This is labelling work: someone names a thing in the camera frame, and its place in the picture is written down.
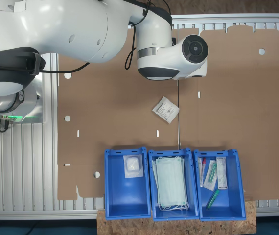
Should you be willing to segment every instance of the green tube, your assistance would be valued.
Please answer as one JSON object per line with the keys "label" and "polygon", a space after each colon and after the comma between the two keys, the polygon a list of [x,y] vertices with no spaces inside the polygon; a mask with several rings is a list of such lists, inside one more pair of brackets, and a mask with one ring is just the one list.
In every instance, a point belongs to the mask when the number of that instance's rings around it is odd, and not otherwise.
{"label": "green tube", "polygon": [[212,206],[212,204],[213,204],[213,202],[215,201],[216,197],[218,196],[219,192],[220,192],[220,191],[217,189],[217,190],[213,193],[213,195],[211,196],[211,198],[209,199],[209,201],[208,201],[208,203],[207,203],[207,205],[206,205],[206,208],[207,208],[207,209],[209,209],[209,208]]}

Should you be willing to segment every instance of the blue plastic bin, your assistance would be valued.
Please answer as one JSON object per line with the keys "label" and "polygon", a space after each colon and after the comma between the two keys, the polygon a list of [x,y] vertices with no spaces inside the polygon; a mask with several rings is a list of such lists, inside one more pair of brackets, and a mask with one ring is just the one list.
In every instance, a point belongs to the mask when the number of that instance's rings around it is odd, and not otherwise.
{"label": "blue plastic bin", "polygon": [[[200,176],[198,168],[198,158],[206,157],[206,167],[204,179],[208,172],[210,160],[216,160],[216,157],[226,157],[226,172],[228,189],[220,190],[213,205],[208,210],[206,205],[218,188],[218,183],[214,191],[200,187]],[[246,220],[245,199],[242,183],[241,165],[236,149],[223,151],[193,151],[195,163],[195,172],[197,179],[197,194],[199,203],[199,215],[201,221],[225,221],[225,220]]]}
{"label": "blue plastic bin", "polygon": [[[123,155],[142,155],[144,177],[124,176]],[[147,149],[105,150],[106,219],[151,218]]]}
{"label": "blue plastic bin", "polygon": [[[199,219],[196,184],[194,176],[194,167],[192,160],[192,151],[189,148],[180,150],[166,150],[166,151],[154,151],[148,152],[149,156],[149,171],[150,171],[150,185],[151,185],[151,197],[153,207],[154,221],[168,221],[168,220],[187,220],[187,219]],[[153,161],[158,157],[167,156],[182,156],[184,159],[184,181],[187,193],[187,201],[189,203],[189,209],[186,210],[173,210],[173,211],[161,211],[158,205],[158,190],[154,177]]]}

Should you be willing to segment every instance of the green syringe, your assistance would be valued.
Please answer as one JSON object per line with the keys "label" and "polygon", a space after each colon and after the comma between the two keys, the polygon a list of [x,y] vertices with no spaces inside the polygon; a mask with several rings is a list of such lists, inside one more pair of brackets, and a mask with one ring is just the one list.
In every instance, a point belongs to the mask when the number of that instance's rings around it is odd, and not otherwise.
{"label": "green syringe", "polygon": [[209,175],[209,178],[208,178],[209,183],[212,183],[213,177],[214,177],[216,171],[217,171],[217,163],[214,163],[214,164],[212,164],[212,169],[211,169],[211,172],[210,172],[210,175]]}
{"label": "green syringe", "polygon": [[209,209],[209,208],[212,206],[212,204],[213,204],[213,202],[215,201],[216,197],[218,196],[219,192],[220,192],[220,191],[217,189],[217,190],[213,193],[213,195],[211,196],[211,198],[209,199],[209,201],[208,201],[208,203],[207,203],[207,205],[206,205],[206,208],[207,208],[207,209]]}

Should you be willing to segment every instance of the brown cardboard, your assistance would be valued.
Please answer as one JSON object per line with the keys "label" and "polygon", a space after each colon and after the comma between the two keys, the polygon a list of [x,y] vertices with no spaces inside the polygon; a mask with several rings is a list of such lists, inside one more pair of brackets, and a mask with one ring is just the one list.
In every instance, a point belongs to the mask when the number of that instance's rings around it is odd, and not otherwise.
{"label": "brown cardboard", "polygon": [[208,73],[179,83],[181,147],[238,149],[246,194],[279,199],[279,32],[242,25],[201,36]]}
{"label": "brown cardboard", "polygon": [[[136,51],[130,69],[125,70],[132,37],[133,30],[129,30],[123,49],[111,61],[90,64],[71,79],[59,76],[58,199],[77,199],[76,186],[81,197],[103,196],[107,148],[178,148],[178,117],[168,124],[152,111],[163,96],[177,104],[177,81],[142,77],[137,71]],[[59,57],[60,70],[82,64]],[[67,115],[70,122],[64,120]],[[93,176],[96,171],[98,179]]]}

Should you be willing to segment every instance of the white packet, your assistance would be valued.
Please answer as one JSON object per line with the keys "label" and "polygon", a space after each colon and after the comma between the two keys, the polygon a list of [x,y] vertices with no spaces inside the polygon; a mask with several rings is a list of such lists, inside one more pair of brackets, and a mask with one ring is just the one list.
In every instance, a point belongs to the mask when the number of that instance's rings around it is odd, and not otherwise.
{"label": "white packet", "polygon": [[226,157],[217,157],[217,177],[218,189],[224,190],[228,188],[227,171],[226,171]]}
{"label": "white packet", "polygon": [[166,97],[163,97],[161,101],[156,105],[153,111],[161,116],[166,122],[171,123],[176,115],[179,113],[179,108],[171,103]]}
{"label": "white packet", "polygon": [[123,159],[125,178],[137,178],[144,176],[141,154],[123,155]]}
{"label": "white packet", "polygon": [[[211,170],[213,170],[214,165],[215,165],[215,171],[211,175]],[[216,160],[210,160],[210,164],[209,164],[209,167],[208,167],[206,179],[205,179],[205,182],[204,182],[204,187],[213,191],[214,187],[216,185],[216,182],[217,182],[217,161]]]}
{"label": "white packet", "polygon": [[198,158],[199,183],[202,184],[202,158]]}

